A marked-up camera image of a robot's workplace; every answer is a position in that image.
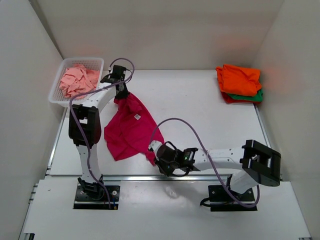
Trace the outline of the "magenta t shirt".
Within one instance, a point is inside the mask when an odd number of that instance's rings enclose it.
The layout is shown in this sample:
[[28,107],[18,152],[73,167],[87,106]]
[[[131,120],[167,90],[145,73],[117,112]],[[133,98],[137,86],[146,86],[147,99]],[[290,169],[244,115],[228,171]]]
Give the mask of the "magenta t shirt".
[[116,114],[104,127],[104,140],[115,161],[137,154],[145,155],[154,166],[155,154],[148,147],[150,140],[164,143],[164,137],[145,105],[133,94],[114,99]]

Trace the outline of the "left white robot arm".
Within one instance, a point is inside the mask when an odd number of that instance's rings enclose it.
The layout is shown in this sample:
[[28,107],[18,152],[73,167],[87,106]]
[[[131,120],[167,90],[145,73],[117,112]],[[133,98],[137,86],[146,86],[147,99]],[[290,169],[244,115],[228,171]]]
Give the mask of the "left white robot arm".
[[102,135],[100,113],[113,98],[129,96],[126,83],[132,79],[134,72],[134,69],[114,65],[109,69],[109,74],[102,78],[97,89],[76,96],[87,95],[82,103],[73,103],[74,97],[69,101],[68,135],[79,153],[82,169],[78,183],[82,191],[94,201],[111,201],[98,163],[97,144]]

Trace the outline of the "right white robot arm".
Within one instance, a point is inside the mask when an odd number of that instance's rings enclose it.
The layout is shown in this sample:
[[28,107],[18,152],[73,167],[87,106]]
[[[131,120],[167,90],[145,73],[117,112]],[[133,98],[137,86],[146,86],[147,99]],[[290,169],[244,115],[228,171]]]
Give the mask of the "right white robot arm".
[[224,195],[229,200],[236,200],[257,185],[280,185],[281,154],[256,140],[247,140],[241,147],[210,151],[196,147],[180,150],[169,141],[154,140],[148,149],[154,153],[160,173],[167,177],[175,176],[176,170],[185,175],[209,169],[236,170],[225,181]]

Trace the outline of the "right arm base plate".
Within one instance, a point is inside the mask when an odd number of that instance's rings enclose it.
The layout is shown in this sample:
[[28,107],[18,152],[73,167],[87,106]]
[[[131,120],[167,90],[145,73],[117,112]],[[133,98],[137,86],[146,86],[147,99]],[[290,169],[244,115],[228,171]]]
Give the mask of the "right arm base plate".
[[[249,188],[245,193],[233,193],[243,204],[253,205],[255,202],[254,192]],[[200,201],[200,206],[210,208],[211,212],[254,212],[257,207],[246,208],[234,201],[221,185],[209,185],[208,197]]]

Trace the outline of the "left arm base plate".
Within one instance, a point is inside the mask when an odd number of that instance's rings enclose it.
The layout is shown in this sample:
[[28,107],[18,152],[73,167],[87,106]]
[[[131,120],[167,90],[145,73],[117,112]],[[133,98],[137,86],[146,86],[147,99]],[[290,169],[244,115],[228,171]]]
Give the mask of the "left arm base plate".
[[75,210],[111,210],[119,209],[121,193],[120,185],[105,185],[109,194],[109,199],[102,188],[97,195],[87,194],[80,184],[77,185],[74,197],[73,209]]

